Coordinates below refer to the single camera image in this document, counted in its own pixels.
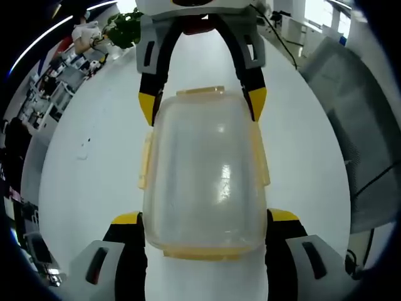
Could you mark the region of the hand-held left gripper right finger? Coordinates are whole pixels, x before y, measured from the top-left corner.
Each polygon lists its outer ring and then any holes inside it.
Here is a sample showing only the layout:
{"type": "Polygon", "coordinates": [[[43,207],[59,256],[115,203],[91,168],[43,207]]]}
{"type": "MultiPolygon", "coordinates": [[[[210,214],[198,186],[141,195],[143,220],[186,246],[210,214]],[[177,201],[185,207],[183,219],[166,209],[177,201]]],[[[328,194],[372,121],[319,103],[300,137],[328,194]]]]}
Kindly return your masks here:
{"type": "Polygon", "coordinates": [[[343,258],[317,235],[308,235],[299,218],[267,210],[265,264],[268,300],[345,300],[350,277],[343,258]]]}

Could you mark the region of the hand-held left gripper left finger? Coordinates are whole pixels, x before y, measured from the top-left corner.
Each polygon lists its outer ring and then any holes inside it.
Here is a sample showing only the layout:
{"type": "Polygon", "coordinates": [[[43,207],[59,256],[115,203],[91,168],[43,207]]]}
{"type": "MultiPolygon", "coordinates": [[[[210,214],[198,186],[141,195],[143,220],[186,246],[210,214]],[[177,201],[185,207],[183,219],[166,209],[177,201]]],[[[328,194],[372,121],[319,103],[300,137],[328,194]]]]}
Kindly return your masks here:
{"type": "Polygon", "coordinates": [[[71,262],[67,299],[145,300],[146,269],[142,213],[122,214],[71,262]]]}

